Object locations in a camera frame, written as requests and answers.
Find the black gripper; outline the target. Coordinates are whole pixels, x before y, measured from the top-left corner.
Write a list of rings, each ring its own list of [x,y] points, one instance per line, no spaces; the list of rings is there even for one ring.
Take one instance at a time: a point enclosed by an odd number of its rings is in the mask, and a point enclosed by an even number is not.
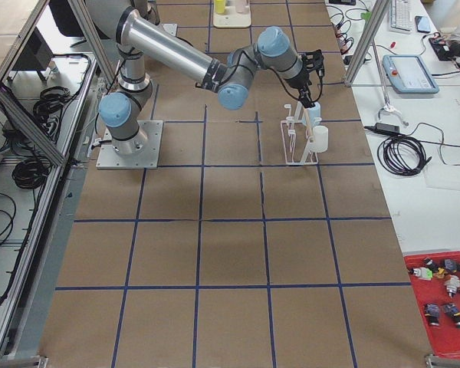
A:
[[[308,109],[315,106],[309,89],[309,72],[304,64],[295,64],[287,69],[283,72],[283,78],[291,88],[298,90],[298,101],[304,108]]]

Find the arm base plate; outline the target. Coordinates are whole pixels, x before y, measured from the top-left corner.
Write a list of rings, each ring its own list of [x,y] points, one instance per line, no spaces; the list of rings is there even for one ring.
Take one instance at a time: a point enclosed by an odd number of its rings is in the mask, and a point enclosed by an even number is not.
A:
[[[138,134],[131,140],[115,140],[106,128],[97,157],[98,169],[156,169],[163,135],[162,120],[139,120]]]

